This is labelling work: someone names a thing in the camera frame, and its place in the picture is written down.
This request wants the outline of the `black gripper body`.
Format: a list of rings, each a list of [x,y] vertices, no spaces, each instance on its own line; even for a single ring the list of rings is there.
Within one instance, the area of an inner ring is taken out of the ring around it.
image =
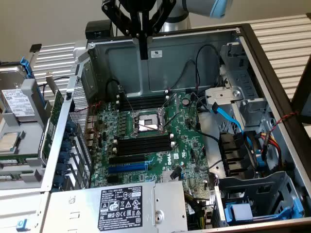
[[[119,0],[127,12],[151,11],[156,0]]]

